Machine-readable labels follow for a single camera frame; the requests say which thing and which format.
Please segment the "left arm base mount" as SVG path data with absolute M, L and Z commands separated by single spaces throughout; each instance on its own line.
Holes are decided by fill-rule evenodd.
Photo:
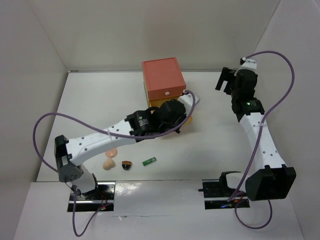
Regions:
M 75 212 L 101 212 L 114 211 L 115 181 L 98 182 L 97 190 L 85 196 L 77 189 Z

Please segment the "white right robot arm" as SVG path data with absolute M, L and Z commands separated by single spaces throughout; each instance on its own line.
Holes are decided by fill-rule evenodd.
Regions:
M 231 96 L 232 111 L 252 148 L 249 162 L 254 166 L 254 172 L 222 172 L 218 184 L 220 194 L 233 198 L 243 192 L 251 201 L 285 199 L 297 173 L 293 167 L 286 165 L 278 153 L 264 119 L 263 105 L 255 97 L 258 75 L 250 69 L 224 67 L 216 90 L 222 89 L 223 82 L 226 82 L 223 91 Z

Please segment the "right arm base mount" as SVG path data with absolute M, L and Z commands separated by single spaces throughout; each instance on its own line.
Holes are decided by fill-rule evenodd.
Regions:
M 227 186 L 227 175 L 238 173 L 238 171 L 222 172 L 219 179 L 205 179 L 202 181 L 202 188 L 198 192 L 203 194 L 204 208 L 206 210 L 249 208 L 250 203 L 245 193 L 240 193 L 230 202 L 227 199 L 235 189 Z

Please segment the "teardrop beige makeup sponge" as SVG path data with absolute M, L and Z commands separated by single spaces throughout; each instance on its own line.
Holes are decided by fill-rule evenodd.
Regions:
M 114 168 L 115 166 L 116 166 L 116 164 L 115 164 L 115 162 L 113 161 L 113 159 L 112 159 L 112 158 L 108 158 L 108 159 L 104 162 L 104 164 L 103 164 L 102 167 L 103 167 L 104 170 L 108 171 L 108 170 Z

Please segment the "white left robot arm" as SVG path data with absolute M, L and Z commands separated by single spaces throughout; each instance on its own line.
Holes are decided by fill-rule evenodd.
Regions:
M 59 181 L 73 183 L 88 200 L 97 197 L 99 187 L 94 174 L 83 165 L 85 161 L 109 150 L 138 143 L 136 136 L 154 136 L 182 123 L 192 103 L 181 97 L 164 102 L 160 107 L 137 110 L 117 124 L 78 138 L 59 135 L 54 139 L 54 155 Z

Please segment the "pink handled makeup brush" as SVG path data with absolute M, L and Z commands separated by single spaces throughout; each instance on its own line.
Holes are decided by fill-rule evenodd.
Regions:
M 123 170 L 129 171 L 132 167 L 132 162 L 131 161 L 122 161 L 121 166 L 122 166 Z

